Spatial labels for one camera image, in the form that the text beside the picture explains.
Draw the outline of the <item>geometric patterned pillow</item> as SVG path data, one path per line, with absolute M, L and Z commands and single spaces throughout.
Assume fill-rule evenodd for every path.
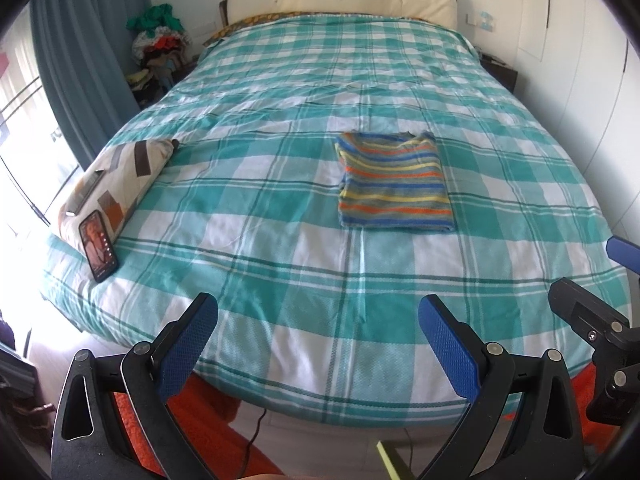
M 175 139 L 152 139 L 104 148 L 61 206 L 53 232 L 82 252 L 81 221 L 97 210 L 114 242 L 178 147 Z

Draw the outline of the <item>teal plaid bedspread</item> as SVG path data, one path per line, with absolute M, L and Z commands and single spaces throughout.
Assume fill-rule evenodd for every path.
M 431 133 L 454 229 L 344 228 L 344 132 Z M 458 418 L 418 324 L 429 294 L 510 352 L 558 349 L 574 374 L 591 349 L 551 312 L 550 285 L 630 310 L 586 180 L 453 30 L 335 14 L 245 27 L 114 136 L 151 139 L 178 150 L 116 240 L 118 270 L 96 283 L 51 236 L 41 295 L 131 346 L 208 292 L 219 316 L 198 374 L 270 410 L 360 427 Z

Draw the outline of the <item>black smartphone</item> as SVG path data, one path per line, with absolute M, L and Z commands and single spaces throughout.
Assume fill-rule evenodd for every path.
M 93 211 L 82 220 L 78 231 L 93 279 L 102 283 L 119 269 L 102 214 L 98 210 Z

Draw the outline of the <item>white wardrobe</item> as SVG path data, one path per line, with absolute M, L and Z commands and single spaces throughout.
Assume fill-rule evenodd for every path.
M 603 0 L 522 0 L 516 94 L 639 239 L 639 55 Z

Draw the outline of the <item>orange rug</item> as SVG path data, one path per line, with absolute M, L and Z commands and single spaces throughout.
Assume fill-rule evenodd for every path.
M 418 474 L 454 429 L 352 428 L 264 414 L 197 374 L 169 399 L 168 410 L 219 479 L 385 479 L 379 440 L 393 443 Z

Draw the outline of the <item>dark bedside table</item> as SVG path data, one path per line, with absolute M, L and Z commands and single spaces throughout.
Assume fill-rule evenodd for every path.
M 510 65 L 486 52 L 480 52 L 480 65 L 486 72 L 497 79 L 506 90 L 511 93 L 515 92 L 516 83 L 518 82 L 518 71 L 514 70 Z

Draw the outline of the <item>multicolour striped knit sweater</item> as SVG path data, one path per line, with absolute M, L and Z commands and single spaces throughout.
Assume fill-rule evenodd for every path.
M 335 141 L 343 167 L 338 218 L 345 228 L 454 229 L 433 133 L 345 132 Z

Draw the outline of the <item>yellow-green stick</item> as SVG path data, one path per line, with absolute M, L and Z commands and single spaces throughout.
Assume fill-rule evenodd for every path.
M 393 445 L 385 441 L 378 441 L 376 450 L 390 480 L 416 480 L 416 476 Z

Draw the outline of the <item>wall socket plate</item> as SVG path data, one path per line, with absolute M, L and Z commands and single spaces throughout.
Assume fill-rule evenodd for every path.
M 465 14 L 465 25 L 479 28 L 484 32 L 493 32 L 495 30 L 495 18 L 487 11 L 467 13 Z

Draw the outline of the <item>pile of clothes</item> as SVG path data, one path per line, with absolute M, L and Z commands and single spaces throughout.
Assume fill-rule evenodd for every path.
M 134 33 L 131 55 L 139 69 L 126 76 L 140 108 L 157 102 L 186 78 L 194 63 L 188 59 L 191 38 L 169 3 L 149 6 L 127 21 Z

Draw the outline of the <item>blue curtain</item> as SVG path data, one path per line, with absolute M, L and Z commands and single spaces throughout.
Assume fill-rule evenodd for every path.
M 78 164 L 87 168 L 140 112 L 126 76 L 130 18 L 150 0 L 32 0 L 32 41 L 43 90 Z

